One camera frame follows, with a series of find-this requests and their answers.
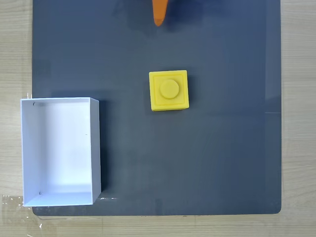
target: yellow block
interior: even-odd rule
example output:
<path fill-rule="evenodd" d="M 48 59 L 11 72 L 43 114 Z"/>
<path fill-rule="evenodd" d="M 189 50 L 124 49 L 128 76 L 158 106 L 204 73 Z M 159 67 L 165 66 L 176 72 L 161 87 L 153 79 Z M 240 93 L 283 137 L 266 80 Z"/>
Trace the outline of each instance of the yellow block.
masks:
<path fill-rule="evenodd" d="M 150 72 L 149 86 L 152 111 L 183 110 L 189 107 L 186 70 Z"/>

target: cardboard box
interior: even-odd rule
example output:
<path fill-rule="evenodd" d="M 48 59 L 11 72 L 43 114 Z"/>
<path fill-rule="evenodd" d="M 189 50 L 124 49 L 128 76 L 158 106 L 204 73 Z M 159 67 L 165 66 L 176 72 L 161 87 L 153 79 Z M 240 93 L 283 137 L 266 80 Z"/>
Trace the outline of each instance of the cardboard box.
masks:
<path fill-rule="evenodd" d="M 21 100 L 24 206 L 89 205 L 101 193 L 99 101 Z"/>

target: white box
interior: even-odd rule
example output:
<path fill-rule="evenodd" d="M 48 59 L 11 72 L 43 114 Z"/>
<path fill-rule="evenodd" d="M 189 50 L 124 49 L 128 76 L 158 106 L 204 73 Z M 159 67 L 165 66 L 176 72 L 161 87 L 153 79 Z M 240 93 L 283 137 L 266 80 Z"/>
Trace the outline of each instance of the white box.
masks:
<path fill-rule="evenodd" d="M 99 101 L 21 100 L 24 206 L 93 204 L 101 193 Z"/>

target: wooden table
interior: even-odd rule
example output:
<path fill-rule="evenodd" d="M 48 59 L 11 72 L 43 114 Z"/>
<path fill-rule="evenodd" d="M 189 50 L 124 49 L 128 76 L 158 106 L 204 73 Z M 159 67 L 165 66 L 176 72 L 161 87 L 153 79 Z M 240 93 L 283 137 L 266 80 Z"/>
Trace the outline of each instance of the wooden table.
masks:
<path fill-rule="evenodd" d="M 282 0 L 282 211 L 40 218 L 22 204 L 20 98 L 32 93 L 32 0 L 0 0 L 0 237 L 316 236 L 316 0 Z"/>

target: orange object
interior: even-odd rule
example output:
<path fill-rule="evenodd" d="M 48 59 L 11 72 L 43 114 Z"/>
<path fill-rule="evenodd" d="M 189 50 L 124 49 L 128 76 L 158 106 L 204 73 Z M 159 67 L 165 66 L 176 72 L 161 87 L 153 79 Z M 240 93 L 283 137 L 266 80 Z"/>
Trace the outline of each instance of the orange object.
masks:
<path fill-rule="evenodd" d="M 153 0 L 154 21 L 156 26 L 161 26 L 166 15 L 168 0 Z"/>

